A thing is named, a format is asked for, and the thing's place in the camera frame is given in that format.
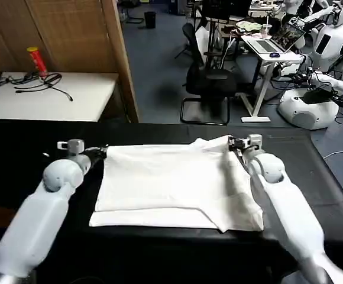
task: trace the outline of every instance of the black tabletop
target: black tabletop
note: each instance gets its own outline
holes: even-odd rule
[[[231,134],[264,137],[264,149],[281,158],[291,180],[300,188],[325,232],[326,248],[343,254],[343,190],[310,141],[309,133],[297,128],[205,127],[166,124],[111,124],[0,120],[0,206],[18,208],[34,192],[44,168],[62,157],[58,141],[85,140],[87,147],[109,144],[187,144],[197,138],[212,139]],[[42,153],[48,153],[47,159]],[[260,252],[276,247],[267,219],[262,233],[157,227],[88,226],[102,180],[103,163],[86,177],[70,200],[62,234],[88,236],[90,240],[143,240],[157,244],[195,244],[241,247]],[[256,201],[263,201],[256,196]]]

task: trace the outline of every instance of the computer monitor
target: computer monitor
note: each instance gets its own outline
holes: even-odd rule
[[[251,5],[252,0],[230,0],[229,14],[233,17],[246,18]]]
[[[205,17],[229,21],[229,0],[203,0]]]

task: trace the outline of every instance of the black table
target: black table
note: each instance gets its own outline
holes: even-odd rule
[[[262,134],[264,148],[284,161],[288,175],[324,229],[328,255],[343,267],[343,190],[311,143],[309,132],[297,128],[2,120],[0,206],[16,209],[35,190],[44,168],[64,154],[56,150],[57,141],[82,138],[87,147],[106,143],[186,144],[198,137],[246,137],[251,133]],[[52,159],[46,159],[44,152]],[[70,200],[62,230],[39,267],[39,283],[52,283],[55,275],[60,283],[67,283],[86,274],[114,283],[133,278],[160,280],[165,275],[175,280],[245,277],[248,283],[265,277],[278,280],[296,269],[295,261],[270,232],[267,219],[262,233],[221,234],[209,229],[129,226],[90,228],[102,172],[103,163],[85,177]],[[255,198],[262,205],[263,201]]]

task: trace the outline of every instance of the folded fabric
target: folded fabric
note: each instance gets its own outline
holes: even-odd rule
[[[263,230],[228,136],[190,145],[109,147],[90,226]]]
[[[259,31],[262,29],[262,25],[257,24],[256,22],[241,21],[236,23],[236,26],[243,28],[245,31]]]

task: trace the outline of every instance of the computer mouse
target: computer mouse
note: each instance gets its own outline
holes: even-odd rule
[[[273,53],[270,53],[270,57],[273,57],[273,58],[280,57],[280,54],[273,52]]]

